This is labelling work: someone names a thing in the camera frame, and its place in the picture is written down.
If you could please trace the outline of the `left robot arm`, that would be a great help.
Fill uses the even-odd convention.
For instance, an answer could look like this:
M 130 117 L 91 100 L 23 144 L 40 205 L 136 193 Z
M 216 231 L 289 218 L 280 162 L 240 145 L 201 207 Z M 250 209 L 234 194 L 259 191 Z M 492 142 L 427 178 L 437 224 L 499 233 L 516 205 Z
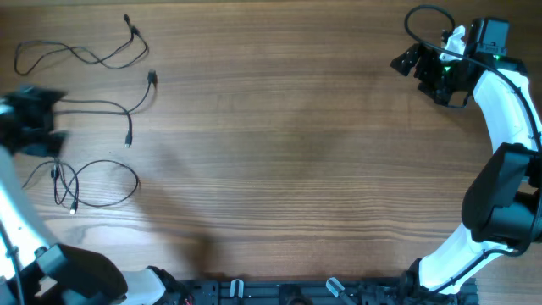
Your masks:
M 27 86 L 1 98 L 1 302 L 3 304 L 191 304 L 162 269 L 120 271 L 97 252 L 61 243 L 34 209 L 13 156 L 56 158 L 67 135 L 54 129 L 63 91 Z

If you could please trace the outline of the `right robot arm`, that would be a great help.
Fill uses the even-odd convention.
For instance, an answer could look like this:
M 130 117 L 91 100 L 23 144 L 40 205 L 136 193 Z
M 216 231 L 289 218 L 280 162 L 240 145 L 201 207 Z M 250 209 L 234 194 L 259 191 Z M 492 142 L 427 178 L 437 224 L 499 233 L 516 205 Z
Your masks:
M 437 47 L 420 37 L 391 68 L 419 79 L 419 91 L 449 107 L 466 92 L 484 116 L 493 154 L 462 201 L 462 222 L 433 253 L 404 272 L 404 304 L 464 304 L 464 284 L 499 257 L 541 241 L 541 120 L 522 61 L 507 57 L 510 25 L 497 18 L 454 25 Z

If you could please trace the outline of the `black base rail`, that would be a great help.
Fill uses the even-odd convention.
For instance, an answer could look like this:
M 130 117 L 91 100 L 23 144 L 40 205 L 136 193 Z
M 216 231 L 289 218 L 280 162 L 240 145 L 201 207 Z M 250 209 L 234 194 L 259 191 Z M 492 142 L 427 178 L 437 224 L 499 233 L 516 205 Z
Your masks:
M 184 304 L 280 305 L 280 304 L 452 304 L 478 305 L 478 287 L 468 280 L 457 294 L 406 294 L 397 278 L 340 280 L 333 288 L 323 280 L 218 281 L 183 280 L 188 296 Z

